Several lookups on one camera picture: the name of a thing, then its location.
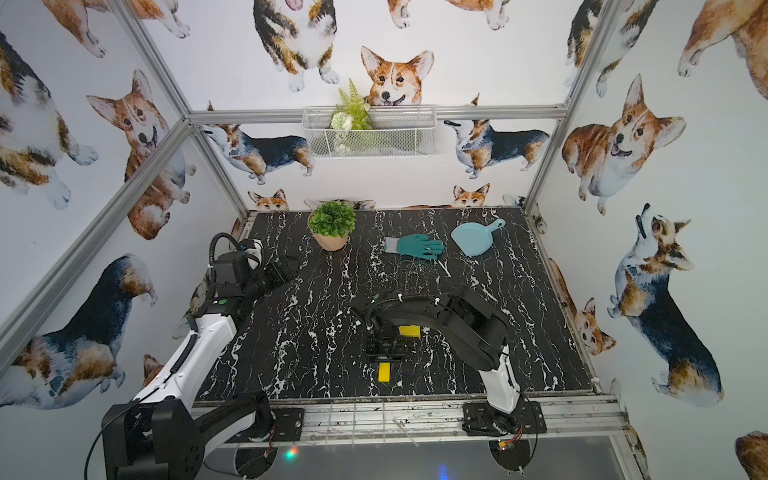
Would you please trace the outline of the yellow long block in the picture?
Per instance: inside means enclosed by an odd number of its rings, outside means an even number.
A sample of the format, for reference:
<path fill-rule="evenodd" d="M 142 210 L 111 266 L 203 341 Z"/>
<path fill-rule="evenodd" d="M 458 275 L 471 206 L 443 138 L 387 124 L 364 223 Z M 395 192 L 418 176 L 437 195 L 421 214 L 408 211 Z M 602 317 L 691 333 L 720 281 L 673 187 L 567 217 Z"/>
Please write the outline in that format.
<path fill-rule="evenodd" d="M 399 326 L 399 335 L 407 338 L 418 338 L 421 336 L 421 328 L 415 325 Z"/>

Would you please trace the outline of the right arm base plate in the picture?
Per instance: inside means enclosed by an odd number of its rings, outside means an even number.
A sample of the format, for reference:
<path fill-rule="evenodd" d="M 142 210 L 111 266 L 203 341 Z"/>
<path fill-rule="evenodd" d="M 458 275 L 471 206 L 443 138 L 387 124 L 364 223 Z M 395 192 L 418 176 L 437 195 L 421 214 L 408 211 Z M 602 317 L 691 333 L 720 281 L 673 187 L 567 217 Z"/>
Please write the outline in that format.
<path fill-rule="evenodd" d="M 541 405 L 521 401 L 512 413 L 503 413 L 488 403 L 464 403 L 462 430 L 468 436 L 502 437 L 522 434 L 544 434 L 548 431 Z"/>

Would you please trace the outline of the small yellow block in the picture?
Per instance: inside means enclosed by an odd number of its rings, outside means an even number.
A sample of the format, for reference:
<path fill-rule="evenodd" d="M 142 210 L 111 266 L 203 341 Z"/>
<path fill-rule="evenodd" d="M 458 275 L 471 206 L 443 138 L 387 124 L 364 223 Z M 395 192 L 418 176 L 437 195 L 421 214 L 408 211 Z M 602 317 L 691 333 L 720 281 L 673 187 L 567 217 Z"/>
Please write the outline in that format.
<path fill-rule="evenodd" d="M 380 383 L 389 383 L 391 376 L 391 364 L 382 362 L 378 364 L 378 381 Z"/>

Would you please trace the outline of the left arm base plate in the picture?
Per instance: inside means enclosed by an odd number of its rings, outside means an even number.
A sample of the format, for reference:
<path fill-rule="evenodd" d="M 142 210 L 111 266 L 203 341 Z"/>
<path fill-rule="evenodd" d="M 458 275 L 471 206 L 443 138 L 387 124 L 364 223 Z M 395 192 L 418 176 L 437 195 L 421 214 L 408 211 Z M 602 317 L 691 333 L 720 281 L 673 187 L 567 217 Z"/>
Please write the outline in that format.
<path fill-rule="evenodd" d="M 271 411 L 272 429 L 268 439 L 272 443 L 296 443 L 301 440 L 305 420 L 304 408 L 277 408 Z"/>

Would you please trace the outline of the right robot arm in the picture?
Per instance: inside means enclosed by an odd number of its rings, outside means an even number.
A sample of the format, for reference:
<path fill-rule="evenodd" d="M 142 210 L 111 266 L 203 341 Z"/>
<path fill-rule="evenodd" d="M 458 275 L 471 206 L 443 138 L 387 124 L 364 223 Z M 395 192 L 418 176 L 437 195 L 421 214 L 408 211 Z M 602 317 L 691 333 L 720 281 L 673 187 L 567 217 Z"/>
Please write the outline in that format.
<path fill-rule="evenodd" d="M 480 374 L 487 408 L 463 422 L 470 436 L 520 437 L 524 432 L 516 412 L 521 389 L 510 361 L 507 316 L 474 291 L 463 288 L 449 295 L 388 292 L 358 298 L 351 313 L 369 329 L 366 358 L 383 366 L 408 357 L 405 327 L 439 333 L 451 351 Z"/>

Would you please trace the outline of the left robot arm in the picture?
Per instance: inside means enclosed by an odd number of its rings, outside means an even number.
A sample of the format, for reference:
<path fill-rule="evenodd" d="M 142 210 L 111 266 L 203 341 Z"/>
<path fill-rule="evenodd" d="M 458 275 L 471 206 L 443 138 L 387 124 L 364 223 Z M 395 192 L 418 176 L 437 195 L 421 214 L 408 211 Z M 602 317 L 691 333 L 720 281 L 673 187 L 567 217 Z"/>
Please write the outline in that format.
<path fill-rule="evenodd" d="M 293 281 L 294 256 L 266 263 L 255 250 L 230 252 L 208 266 L 203 303 L 185 319 L 189 332 L 169 364 L 126 404 L 104 415 L 98 443 L 109 479 L 194 479 L 206 457 L 249 429 L 269 437 L 275 425 L 265 392 L 237 394 L 199 417 L 193 404 L 218 357 L 256 303 Z"/>

